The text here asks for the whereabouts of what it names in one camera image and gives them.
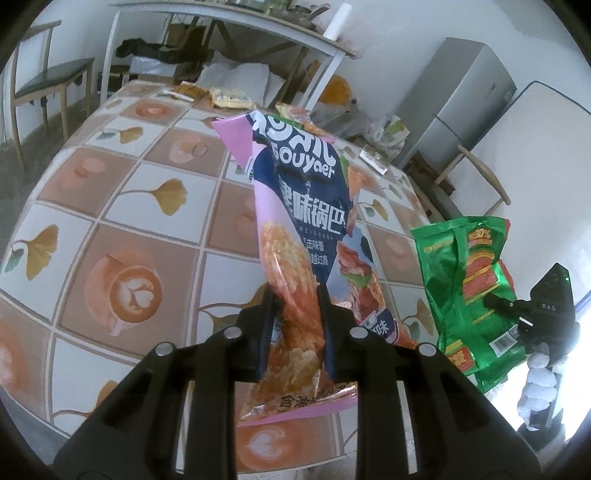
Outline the white gloved right hand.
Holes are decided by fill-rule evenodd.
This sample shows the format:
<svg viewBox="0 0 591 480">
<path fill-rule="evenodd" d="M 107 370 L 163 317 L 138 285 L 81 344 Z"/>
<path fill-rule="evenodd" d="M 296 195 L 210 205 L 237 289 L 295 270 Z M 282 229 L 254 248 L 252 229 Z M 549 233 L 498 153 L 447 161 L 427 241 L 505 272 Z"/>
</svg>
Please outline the white gloved right hand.
<svg viewBox="0 0 591 480">
<path fill-rule="evenodd" d="M 559 377 L 564 373 L 565 362 L 563 357 L 551 363 L 550 347 L 545 342 L 538 344 L 528 357 L 528 375 L 517 411 L 529 430 L 538 430 L 532 416 L 546 410 L 557 399 Z"/>
</svg>

